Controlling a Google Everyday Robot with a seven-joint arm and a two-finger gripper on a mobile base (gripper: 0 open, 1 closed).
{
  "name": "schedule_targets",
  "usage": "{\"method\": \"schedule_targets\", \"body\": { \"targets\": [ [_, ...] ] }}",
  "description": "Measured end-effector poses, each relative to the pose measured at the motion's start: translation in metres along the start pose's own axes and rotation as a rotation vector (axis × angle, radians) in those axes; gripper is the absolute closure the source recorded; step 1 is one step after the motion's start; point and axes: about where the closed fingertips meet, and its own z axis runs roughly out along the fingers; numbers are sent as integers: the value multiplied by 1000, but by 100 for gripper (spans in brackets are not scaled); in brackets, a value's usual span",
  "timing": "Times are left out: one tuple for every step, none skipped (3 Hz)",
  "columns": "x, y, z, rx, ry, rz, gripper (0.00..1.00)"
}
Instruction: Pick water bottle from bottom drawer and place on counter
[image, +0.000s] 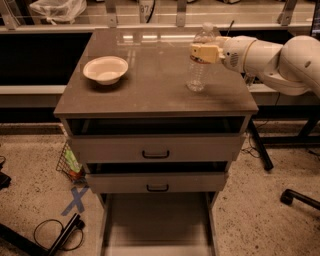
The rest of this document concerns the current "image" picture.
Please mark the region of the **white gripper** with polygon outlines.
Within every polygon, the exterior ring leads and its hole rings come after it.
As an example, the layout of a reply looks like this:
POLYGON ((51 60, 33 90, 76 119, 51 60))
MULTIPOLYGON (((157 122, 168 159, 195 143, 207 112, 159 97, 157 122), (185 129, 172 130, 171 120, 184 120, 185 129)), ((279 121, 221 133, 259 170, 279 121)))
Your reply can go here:
POLYGON ((200 62, 222 64, 229 70, 244 73, 248 50, 256 41, 249 36, 218 36, 215 44, 192 44, 191 56, 200 62))

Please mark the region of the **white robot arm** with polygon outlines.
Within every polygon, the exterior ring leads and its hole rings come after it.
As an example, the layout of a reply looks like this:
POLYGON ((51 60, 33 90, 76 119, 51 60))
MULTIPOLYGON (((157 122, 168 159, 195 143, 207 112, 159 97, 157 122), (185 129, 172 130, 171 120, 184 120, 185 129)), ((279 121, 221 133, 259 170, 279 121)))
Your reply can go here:
POLYGON ((296 36, 285 44, 218 36, 217 42, 193 43, 190 53, 201 64, 221 61, 227 69, 258 78, 279 93, 299 96, 312 91, 320 97, 320 41, 311 36, 296 36))

